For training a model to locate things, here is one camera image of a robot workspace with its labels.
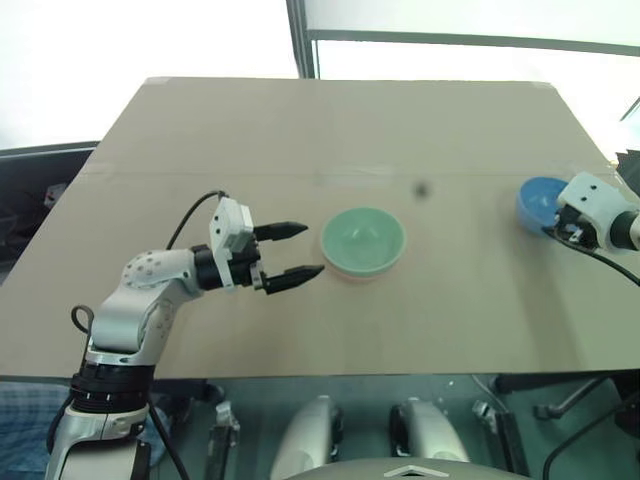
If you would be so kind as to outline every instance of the green bowl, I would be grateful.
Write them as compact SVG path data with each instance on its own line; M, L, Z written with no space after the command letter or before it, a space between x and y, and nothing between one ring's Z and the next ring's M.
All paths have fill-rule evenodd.
M339 271L373 277L389 270L406 245L400 222L377 208L353 208L333 217L322 229L322 253Z

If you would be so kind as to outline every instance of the bowl rim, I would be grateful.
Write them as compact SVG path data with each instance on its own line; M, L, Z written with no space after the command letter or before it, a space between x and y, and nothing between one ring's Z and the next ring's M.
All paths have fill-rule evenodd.
M400 243L400 247L398 248L398 251L390 260L387 260L384 264L382 264L379 267L367 268L367 269L346 268L343 265L336 262L335 259L332 259L332 257L327 253L327 249L324 246L324 238L325 238L325 233L327 231L327 228L329 227L331 222L333 222L340 215L352 212L354 210L374 210L379 213L382 213L386 215L388 218L390 218L400 230L400 234L402 238L401 238L401 243ZM341 212L333 215L329 220L327 220L324 226L322 227L322 231L320 232L320 249L322 250L322 254L324 255L324 258L326 258L329 261L329 263L331 263L331 265L333 265L335 268L340 270L342 273L346 273L347 275L353 275L355 277L369 277L369 276L378 275L380 273L384 273L386 270L391 268L400 259L400 257L404 253L406 245L407 245L407 232L404 228L404 225L402 225L400 220L398 220L395 215L388 212L387 210L384 210L382 208L377 208L377 207L353 207L353 208L348 208L346 210L342 210Z

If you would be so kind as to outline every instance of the blue bowl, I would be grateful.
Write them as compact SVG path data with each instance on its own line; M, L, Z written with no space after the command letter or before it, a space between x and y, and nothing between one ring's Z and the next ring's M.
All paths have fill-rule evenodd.
M520 224L532 233L544 235L542 227L553 227L558 195L568 184L550 177L533 177L520 187L516 210Z

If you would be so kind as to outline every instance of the table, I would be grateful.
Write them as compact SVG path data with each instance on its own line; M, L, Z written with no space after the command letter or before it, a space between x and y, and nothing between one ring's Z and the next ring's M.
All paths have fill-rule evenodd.
M0 374L73 373L70 308L97 307L213 188L256 223L309 225L263 245L270 273L323 263L323 224L354 206L395 214L407 249L371 282L327 270L270 297L205 294L179 311L158 377L637 367L636 287L515 218L527 178L581 170L633 198L547 84L151 78L0 288ZM208 241L214 208L178 247Z

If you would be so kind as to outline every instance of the black cable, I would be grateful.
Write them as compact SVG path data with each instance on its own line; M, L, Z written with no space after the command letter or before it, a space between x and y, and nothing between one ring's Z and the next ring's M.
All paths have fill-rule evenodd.
M60 419L64 415L64 410L71 404L73 397L69 394L64 401L64 403L60 406L58 411L56 412L56 416L53 417L51 421L51 425L49 425L49 430L47 430L47 452L51 455L53 451L53 442L56 437L56 430L58 429L58 424L60 423Z
M87 327L80 323L78 320L78 312L83 311L87 315ZM75 325L75 327L80 330L82 333L88 334L89 328L91 327L91 322L93 322L93 310L87 307L86 305L76 305L71 309L71 322Z
M587 255L591 258L594 258L595 260L598 260L599 262L602 262L605 265L613 268L615 271L617 271L618 273L621 273L622 275L627 277L627 279L631 280L633 283L635 283L637 286L640 287L640 278L636 277L633 273L631 273L629 270L624 268L622 265L618 265L613 260L609 260L607 257L594 253L591 250L587 250L586 248L583 248L579 245L575 245L571 242L563 240L557 235L556 231L553 228L543 228L542 231L546 233L548 236L550 236L551 238L553 238L554 240L557 240L558 242L560 242L565 247L570 248L571 250L575 250L576 252L582 253L584 255Z
M149 415L151 415L151 420L156 426L156 430L158 430L158 434L162 439L162 443L164 443L164 446L167 449L171 460L173 460L173 464L176 466L176 470L178 470L178 475L180 475L181 480L189 480L189 474L187 473L186 468L184 468L184 464L182 463L182 460L180 460L180 456L173 446L173 443L171 442L167 431L162 426L162 421L160 420L160 417L158 417L151 398L149 398Z
M180 232L182 231L185 224L187 223L187 220L189 220L189 217L191 217L193 212L196 211L196 208L198 208L200 204L205 200L207 200L208 198L215 197L215 196L217 196L218 198L222 198L222 197L226 197L227 194L222 190L214 190L212 192L205 193L202 197L196 200L196 202L193 205L191 205L191 208L187 210L187 213L184 214L184 217L182 217L182 220L180 220L180 223L178 224L176 231L173 232L173 235L171 236L171 239L167 244L166 250L171 250L173 248L173 244L176 243L176 239L178 238L178 235L180 235Z
M551 464L556 459L556 457L560 455L567 447L571 446L576 440L582 437L585 433L589 432L589 430L596 427L600 423L604 422L607 418L609 418L614 413L618 412L619 410L623 410L624 408L637 402L639 398L640 398L640 392L636 392L633 395L630 395L629 397L627 397L626 400L622 401L615 407L606 411L601 416L593 420L591 423L588 423L587 425L582 427L580 430L578 430L576 433L574 433L569 438L567 438L564 442L558 445L556 449L549 454L549 456L544 462L544 467L542 467L542 480L549 480Z

